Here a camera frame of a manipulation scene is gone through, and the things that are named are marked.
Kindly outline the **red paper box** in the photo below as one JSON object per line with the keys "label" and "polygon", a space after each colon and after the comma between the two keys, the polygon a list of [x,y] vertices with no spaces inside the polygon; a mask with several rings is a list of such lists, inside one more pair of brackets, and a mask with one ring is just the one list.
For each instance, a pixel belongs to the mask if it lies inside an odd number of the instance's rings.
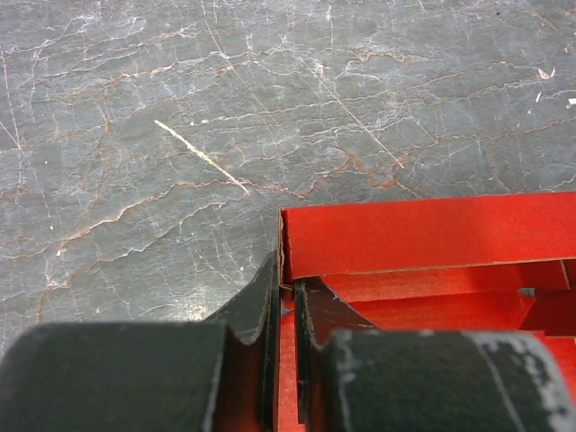
{"label": "red paper box", "polygon": [[380,329],[518,331],[552,353],[575,428],[575,195],[281,210],[283,294],[317,277]]}

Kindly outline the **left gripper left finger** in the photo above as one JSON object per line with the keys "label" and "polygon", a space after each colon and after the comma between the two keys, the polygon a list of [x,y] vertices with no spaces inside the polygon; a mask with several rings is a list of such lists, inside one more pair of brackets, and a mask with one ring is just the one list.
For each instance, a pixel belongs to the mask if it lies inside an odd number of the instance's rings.
{"label": "left gripper left finger", "polygon": [[4,431],[275,431],[277,258],[201,321],[54,322],[1,363]]}

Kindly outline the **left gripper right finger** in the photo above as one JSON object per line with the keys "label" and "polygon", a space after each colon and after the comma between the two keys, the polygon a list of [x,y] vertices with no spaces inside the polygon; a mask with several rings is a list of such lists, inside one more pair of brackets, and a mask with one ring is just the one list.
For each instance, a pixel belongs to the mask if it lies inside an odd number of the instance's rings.
{"label": "left gripper right finger", "polygon": [[309,431],[568,431],[552,353],[518,331],[385,330],[317,278],[295,285],[298,420]]}

